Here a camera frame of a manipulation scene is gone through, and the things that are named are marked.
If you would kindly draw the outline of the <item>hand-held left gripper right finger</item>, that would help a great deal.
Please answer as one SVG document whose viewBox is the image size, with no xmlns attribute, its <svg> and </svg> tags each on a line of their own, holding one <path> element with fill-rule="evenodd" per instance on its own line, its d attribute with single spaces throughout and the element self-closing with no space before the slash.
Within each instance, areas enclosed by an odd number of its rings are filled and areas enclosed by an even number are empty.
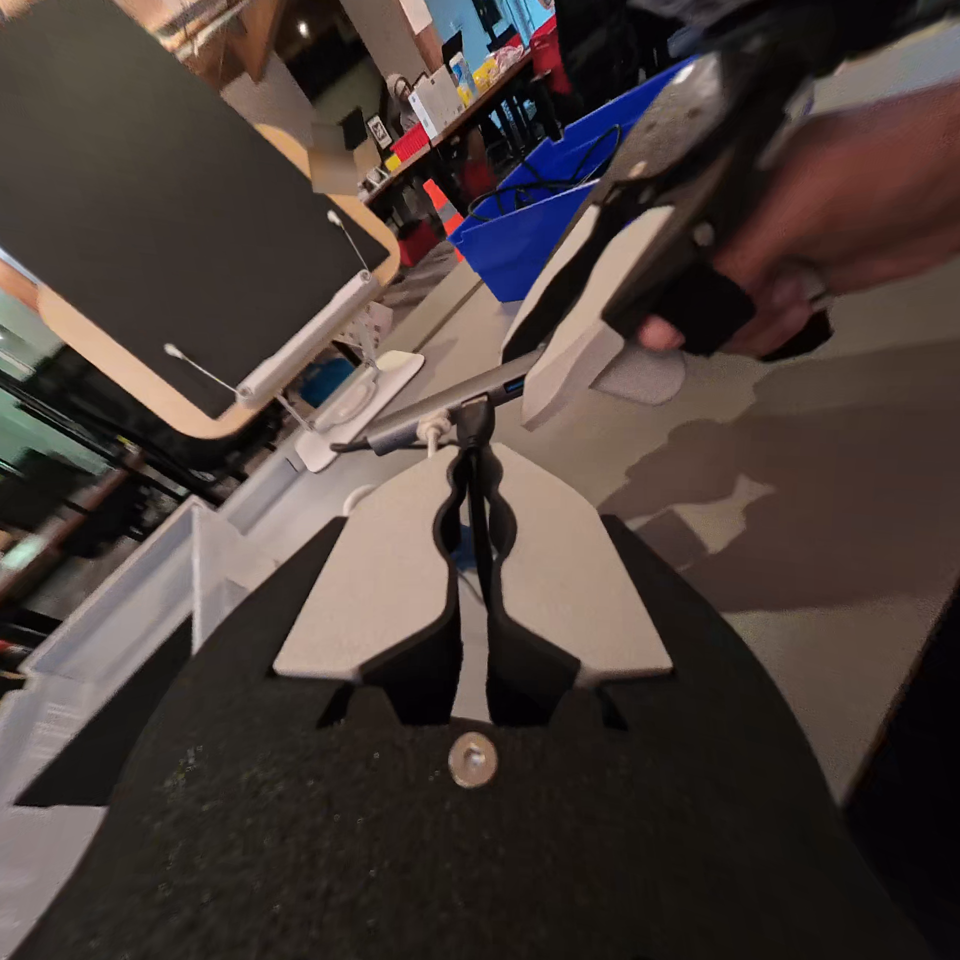
<svg viewBox="0 0 960 960">
<path fill-rule="evenodd" d="M 490 450 L 516 525 L 501 565 L 507 617 L 578 662 L 575 688 L 670 674 L 673 661 L 594 506 L 505 444 Z"/>
</svg>

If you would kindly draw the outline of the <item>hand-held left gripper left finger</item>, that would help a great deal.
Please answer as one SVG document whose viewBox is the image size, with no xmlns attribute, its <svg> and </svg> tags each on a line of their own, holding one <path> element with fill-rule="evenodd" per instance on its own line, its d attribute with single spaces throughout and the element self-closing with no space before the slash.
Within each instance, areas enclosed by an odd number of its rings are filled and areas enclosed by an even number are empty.
<svg viewBox="0 0 960 960">
<path fill-rule="evenodd" d="M 359 681 L 458 598 L 460 450 L 445 446 L 351 509 L 281 646 L 285 678 Z"/>
</svg>

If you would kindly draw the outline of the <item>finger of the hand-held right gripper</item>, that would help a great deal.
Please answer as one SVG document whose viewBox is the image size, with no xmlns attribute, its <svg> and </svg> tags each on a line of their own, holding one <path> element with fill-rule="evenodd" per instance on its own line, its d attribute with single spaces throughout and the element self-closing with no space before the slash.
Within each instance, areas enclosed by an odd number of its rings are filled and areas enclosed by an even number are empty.
<svg viewBox="0 0 960 960">
<path fill-rule="evenodd" d="M 582 293 L 525 376 L 521 406 L 525 429 L 544 426 L 622 353 L 626 338 L 606 322 L 603 311 L 673 211 L 673 206 L 658 206 L 641 214 L 616 234 L 588 269 Z"/>
<path fill-rule="evenodd" d="M 624 223 L 620 214 L 600 203 L 583 210 L 524 298 L 501 345 L 502 362 L 521 359 L 550 340 Z"/>
</svg>

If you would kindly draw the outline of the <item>blue plastic bin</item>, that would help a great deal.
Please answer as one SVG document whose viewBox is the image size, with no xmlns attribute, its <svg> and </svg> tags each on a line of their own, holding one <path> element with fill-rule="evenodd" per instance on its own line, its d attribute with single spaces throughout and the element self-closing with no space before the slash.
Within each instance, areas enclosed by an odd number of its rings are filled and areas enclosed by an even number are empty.
<svg viewBox="0 0 960 960">
<path fill-rule="evenodd" d="M 523 300 L 610 161 L 665 86 L 693 57 L 540 142 L 469 208 L 454 247 L 502 303 Z"/>
</svg>

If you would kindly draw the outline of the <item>grey aluminium USB hub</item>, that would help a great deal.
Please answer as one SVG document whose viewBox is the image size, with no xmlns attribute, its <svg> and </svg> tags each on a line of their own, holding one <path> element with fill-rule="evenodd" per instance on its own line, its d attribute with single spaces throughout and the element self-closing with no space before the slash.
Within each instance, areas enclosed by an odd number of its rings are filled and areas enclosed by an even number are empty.
<svg viewBox="0 0 960 960">
<path fill-rule="evenodd" d="M 520 398 L 525 379 L 544 352 L 544 348 L 526 353 L 423 398 L 414 404 L 379 417 L 362 438 L 364 450 L 385 456 L 419 441 L 422 424 L 435 421 L 455 425 L 455 413 L 464 404 L 486 399 L 494 407 Z"/>
</svg>

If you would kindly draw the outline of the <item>clear plastic bin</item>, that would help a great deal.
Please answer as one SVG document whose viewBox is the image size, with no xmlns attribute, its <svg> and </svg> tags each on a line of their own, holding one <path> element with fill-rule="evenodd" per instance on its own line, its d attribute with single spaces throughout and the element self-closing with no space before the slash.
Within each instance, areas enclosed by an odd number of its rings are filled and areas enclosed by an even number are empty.
<svg viewBox="0 0 960 960">
<path fill-rule="evenodd" d="M 27 657 L 24 686 L 4 697 L 2 808 L 192 615 L 202 575 L 219 584 L 255 556 L 233 523 L 191 499 L 116 568 Z"/>
</svg>

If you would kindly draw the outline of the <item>person's right hand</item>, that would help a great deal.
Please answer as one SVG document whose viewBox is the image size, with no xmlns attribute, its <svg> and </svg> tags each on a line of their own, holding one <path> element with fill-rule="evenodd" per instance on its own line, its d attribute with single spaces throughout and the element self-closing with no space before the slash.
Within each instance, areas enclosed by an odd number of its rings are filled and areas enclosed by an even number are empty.
<svg viewBox="0 0 960 960">
<path fill-rule="evenodd" d="M 750 216 L 713 267 L 755 314 L 720 348 L 762 358 L 813 314 L 801 276 L 842 297 L 958 257 L 959 83 L 806 122 L 780 151 Z"/>
</svg>

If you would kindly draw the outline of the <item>orange traffic cone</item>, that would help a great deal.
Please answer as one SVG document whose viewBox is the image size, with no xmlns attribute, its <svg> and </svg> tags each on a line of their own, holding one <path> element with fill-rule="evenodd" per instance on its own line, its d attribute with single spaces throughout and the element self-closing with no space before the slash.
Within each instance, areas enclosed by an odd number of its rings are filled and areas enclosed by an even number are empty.
<svg viewBox="0 0 960 960">
<path fill-rule="evenodd" d="M 447 240 L 453 244 L 452 236 L 464 223 L 464 216 L 434 179 L 426 178 L 423 181 L 423 190 L 437 212 Z"/>
</svg>

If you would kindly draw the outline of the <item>white cardboard box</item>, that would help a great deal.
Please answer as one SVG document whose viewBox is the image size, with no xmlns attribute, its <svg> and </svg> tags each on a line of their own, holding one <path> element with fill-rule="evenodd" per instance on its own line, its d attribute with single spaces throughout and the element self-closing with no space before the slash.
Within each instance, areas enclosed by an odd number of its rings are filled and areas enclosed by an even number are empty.
<svg viewBox="0 0 960 960">
<path fill-rule="evenodd" d="M 430 141 L 441 138 L 467 110 L 460 88 L 445 66 L 414 81 L 409 103 Z"/>
</svg>

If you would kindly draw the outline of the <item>black board with wooden frame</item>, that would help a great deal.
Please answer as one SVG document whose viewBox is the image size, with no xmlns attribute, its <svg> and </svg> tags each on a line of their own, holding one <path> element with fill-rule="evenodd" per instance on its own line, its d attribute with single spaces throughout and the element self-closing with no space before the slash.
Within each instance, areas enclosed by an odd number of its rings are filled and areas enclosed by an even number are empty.
<svg viewBox="0 0 960 960">
<path fill-rule="evenodd" d="M 361 266 L 400 254 L 114 2 L 37 2 L 2 24 L 1 241 L 66 346 L 175 431 L 243 429 L 238 385 Z"/>
</svg>

